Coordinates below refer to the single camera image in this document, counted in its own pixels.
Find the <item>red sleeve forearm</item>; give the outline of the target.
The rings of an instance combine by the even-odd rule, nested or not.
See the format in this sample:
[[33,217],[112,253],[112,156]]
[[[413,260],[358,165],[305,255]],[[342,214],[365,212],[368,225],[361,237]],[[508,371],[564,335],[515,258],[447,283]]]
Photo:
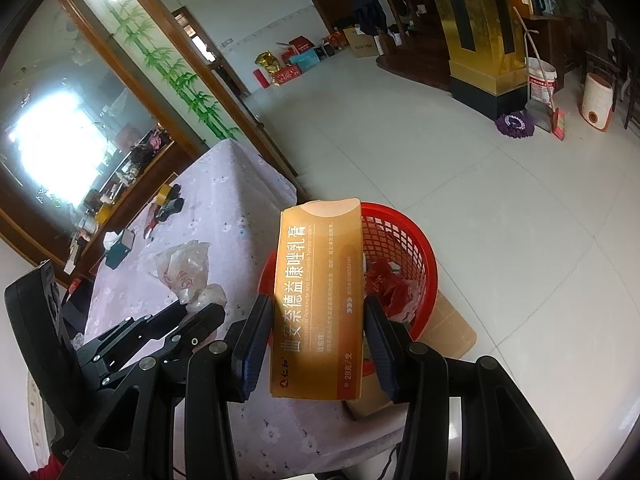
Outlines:
[[31,471],[29,477],[32,480],[58,480],[62,474],[63,467],[64,465],[51,454],[47,463],[43,467]]

